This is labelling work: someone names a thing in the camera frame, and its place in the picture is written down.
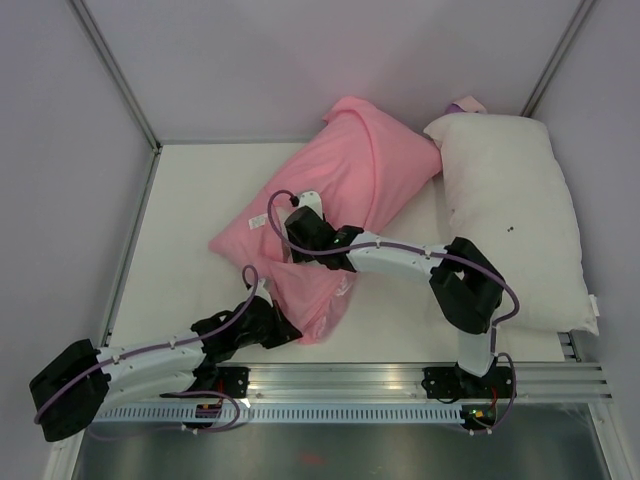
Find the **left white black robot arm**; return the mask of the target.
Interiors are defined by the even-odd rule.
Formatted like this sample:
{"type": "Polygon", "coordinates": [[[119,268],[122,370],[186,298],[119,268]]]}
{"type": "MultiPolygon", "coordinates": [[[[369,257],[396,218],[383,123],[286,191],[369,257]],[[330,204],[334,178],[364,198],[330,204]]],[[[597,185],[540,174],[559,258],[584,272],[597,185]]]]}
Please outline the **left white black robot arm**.
{"type": "Polygon", "coordinates": [[[256,295],[169,339],[113,348],[79,340],[30,381],[35,422],[46,441],[56,442],[131,402],[186,392],[205,397],[219,384],[218,365],[238,350],[273,349],[301,336],[276,301],[256,295]]]}

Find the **pink pillowcase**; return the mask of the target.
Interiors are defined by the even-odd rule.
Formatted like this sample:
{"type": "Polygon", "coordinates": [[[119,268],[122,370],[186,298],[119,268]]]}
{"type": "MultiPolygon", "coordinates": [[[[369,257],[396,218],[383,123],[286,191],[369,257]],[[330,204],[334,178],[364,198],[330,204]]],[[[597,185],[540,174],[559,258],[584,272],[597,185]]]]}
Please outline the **pink pillowcase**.
{"type": "Polygon", "coordinates": [[[271,195],[316,191],[332,226],[379,233],[442,170],[432,142],[363,99],[340,99],[324,120],[325,128],[209,243],[212,252],[238,267],[251,264],[273,282],[285,317],[307,345],[326,340],[338,325],[356,276],[287,261],[266,216],[271,195]]]}

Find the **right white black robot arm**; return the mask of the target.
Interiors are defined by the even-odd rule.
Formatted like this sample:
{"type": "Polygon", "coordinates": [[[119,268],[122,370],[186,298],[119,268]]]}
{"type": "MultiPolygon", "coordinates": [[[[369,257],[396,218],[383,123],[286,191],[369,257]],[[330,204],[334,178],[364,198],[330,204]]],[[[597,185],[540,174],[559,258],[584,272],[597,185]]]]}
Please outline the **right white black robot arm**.
{"type": "Polygon", "coordinates": [[[457,387],[469,396],[490,387],[496,366],[492,320],[507,285],[471,241],[457,237],[429,247],[355,226],[335,229],[308,206],[289,215],[284,231],[296,263],[315,261],[330,270],[384,274],[429,286],[444,318],[458,331],[457,387]]]}

